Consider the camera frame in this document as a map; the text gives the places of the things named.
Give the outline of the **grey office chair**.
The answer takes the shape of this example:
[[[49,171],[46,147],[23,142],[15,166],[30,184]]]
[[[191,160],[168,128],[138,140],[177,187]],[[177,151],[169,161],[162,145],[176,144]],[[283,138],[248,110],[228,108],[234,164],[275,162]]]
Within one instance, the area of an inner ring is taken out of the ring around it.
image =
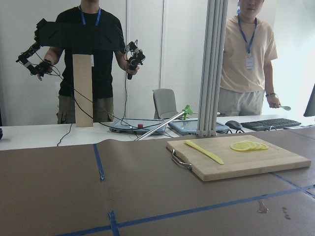
[[[168,119],[178,113],[172,89],[160,88],[153,91],[154,119]]]

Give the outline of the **blue teach pendant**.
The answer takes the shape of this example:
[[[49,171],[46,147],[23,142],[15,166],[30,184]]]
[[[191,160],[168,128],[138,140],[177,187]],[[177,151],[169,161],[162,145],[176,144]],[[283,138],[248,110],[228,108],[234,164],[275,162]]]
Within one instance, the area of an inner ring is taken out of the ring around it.
[[[192,118],[187,120],[177,119],[171,121],[168,125],[174,131],[180,133],[181,135],[195,135],[197,132],[198,119]],[[226,133],[229,127],[225,124],[216,122],[216,131],[221,133]]]
[[[155,129],[163,122],[164,120],[162,119],[117,119],[109,126],[109,130],[115,133],[143,135]]]

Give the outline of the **metal rod green tip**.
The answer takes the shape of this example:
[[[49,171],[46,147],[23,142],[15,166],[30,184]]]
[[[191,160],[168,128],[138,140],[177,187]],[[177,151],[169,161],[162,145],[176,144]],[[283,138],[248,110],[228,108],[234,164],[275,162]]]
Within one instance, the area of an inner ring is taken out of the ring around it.
[[[151,134],[155,133],[157,130],[159,130],[161,127],[167,125],[168,123],[172,122],[173,120],[180,118],[180,117],[184,117],[186,118],[187,115],[193,115],[194,112],[191,110],[189,105],[186,105],[184,107],[184,109],[182,109],[181,112],[179,112],[178,114],[172,116],[169,119],[166,119],[164,122],[162,122],[161,124],[159,124],[156,128],[146,132],[145,134],[143,134],[142,136],[140,136],[139,138],[136,138],[135,141],[140,141],[143,140],[147,137],[149,137]]]

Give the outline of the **yellow plastic knife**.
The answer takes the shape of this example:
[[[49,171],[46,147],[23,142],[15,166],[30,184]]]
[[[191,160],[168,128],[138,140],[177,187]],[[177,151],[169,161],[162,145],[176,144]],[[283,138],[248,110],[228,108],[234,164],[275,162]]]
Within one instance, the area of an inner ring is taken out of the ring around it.
[[[214,161],[216,161],[217,163],[219,163],[220,165],[223,165],[224,162],[222,161],[222,159],[220,157],[218,157],[216,154],[206,151],[205,149],[201,148],[200,146],[198,146],[197,144],[195,144],[194,142],[192,142],[191,140],[186,140],[185,144],[198,150],[199,152],[205,154],[206,156],[210,157],[211,159],[213,159]]]

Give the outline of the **black computer mouse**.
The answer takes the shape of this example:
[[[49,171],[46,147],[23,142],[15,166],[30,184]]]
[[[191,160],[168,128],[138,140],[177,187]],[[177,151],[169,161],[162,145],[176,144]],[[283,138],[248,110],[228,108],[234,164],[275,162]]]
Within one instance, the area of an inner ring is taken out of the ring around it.
[[[235,120],[229,120],[225,125],[234,130],[241,130],[243,128],[242,124]]]

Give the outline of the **bamboo cutting board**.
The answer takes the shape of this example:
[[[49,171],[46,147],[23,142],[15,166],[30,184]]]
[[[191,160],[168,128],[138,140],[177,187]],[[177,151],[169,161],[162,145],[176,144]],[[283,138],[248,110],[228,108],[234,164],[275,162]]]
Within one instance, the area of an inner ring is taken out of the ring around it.
[[[263,143],[268,149],[247,151],[231,149],[233,143],[241,141]],[[193,139],[192,142],[214,153],[224,162],[223,165],[217,163],[187,145],[184,140],[168,141],[167,148],[175,151],[183,162],[191,164],[192,172],[202,181],[304,168],[311,165],[311,160],[252,135]]]

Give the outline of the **lemon slice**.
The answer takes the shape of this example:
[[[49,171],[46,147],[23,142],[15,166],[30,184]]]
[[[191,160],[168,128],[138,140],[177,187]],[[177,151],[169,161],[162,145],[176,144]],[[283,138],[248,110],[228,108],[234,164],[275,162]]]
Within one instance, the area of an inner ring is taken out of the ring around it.
[[[259,147],[260,147],[259,149],[262,149],[262,150],[267,150],[269,148],[269,146],[264,143],[260,143]]]
[[[249,145],[250,150],[255,150],[258,147],[258,144],[256,142],[252,141],[243,141],[243,143],[246,143]]]
[[[235,142],[230,145],[230,148],[234,151],[247,151],[251,149],[251,145],[246,142]]]
[[[261,149],[261,148],[262,148],[262,144],[261,143],[254,142],[254,147],[253,147],[254,150],[258,150],[258,149]]]

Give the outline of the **black keyboard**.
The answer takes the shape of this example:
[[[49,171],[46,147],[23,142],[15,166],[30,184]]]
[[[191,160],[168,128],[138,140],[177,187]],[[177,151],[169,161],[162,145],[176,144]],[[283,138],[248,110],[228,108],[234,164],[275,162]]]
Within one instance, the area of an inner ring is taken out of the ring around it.
[[[269,130],[270,128],[284,128],[284,127],[293,127],[301,125],[300,122],[286,119],[286,118],[274,118],[274,119],[265,119],[265,120],[258,120],[258,121],[249,121],[249,122],[242,122],[241,125],[244,128],[253,130],[253,131],[265,131]]]

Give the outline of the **standing person in black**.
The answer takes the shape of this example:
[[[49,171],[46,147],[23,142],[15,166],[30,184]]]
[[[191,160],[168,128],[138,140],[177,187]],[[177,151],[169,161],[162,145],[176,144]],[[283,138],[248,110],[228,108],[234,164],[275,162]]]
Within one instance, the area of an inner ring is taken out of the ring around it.
[[[143,52],[134,42],[124,43],[120,20],[103,10],[97,0],[83,0],[80,5],[60,13],[55,23],[67,30],[73,44],[57,43],[50,46],[43,61],[33,66],[28,58],[42,46],[39,38],[31,47],[18,56],[23,64],[38,79],[51,73],[60,57],[64,57],[65,69],[59,90],[58,123],[76,122],[76,104],[81,104],[79,83],[92,96],[88,106],[94,122],[113,120],[113,77],[112,62],[116,59],[119,67],[127,73],[128,79],[137,73],[138,66],[145,59]]]

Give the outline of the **person in beige shirt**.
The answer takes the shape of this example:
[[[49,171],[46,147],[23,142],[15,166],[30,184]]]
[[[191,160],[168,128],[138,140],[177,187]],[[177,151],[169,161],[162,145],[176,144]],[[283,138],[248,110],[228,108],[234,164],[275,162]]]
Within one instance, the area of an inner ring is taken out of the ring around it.
[[[280,108],[272,60],[277,49],[272,27],[257,18],[262,0],[241,0],[238,15],[226,21],[218,112],[221,116],[260,115],[263,101]]]

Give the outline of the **black monitor edge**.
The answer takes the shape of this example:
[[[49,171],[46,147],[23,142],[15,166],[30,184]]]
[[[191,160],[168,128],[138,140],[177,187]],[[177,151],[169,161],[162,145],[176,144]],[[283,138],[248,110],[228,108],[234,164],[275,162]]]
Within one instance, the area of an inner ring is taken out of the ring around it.
[[[315,85],[313,86],[313,89],[312,89],[312,92],[311,92],[311,95],[308,100],[303,116],[304,117],[315,116]]]

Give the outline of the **wooden post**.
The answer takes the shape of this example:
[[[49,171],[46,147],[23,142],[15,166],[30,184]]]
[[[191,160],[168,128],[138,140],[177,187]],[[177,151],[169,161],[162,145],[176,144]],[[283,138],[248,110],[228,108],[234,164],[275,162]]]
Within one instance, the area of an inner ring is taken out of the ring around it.
[[[76,127],[92,127],[93,90],[91,56],[73,54],[72,58]]]

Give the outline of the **aluminium frame post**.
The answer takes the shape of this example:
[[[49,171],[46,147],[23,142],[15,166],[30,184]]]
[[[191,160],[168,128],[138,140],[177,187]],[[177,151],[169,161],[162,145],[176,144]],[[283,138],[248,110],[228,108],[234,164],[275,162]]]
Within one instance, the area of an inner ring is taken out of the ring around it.
[[[207,1],[207,18],[196,135],[216,135],[228,1]]]

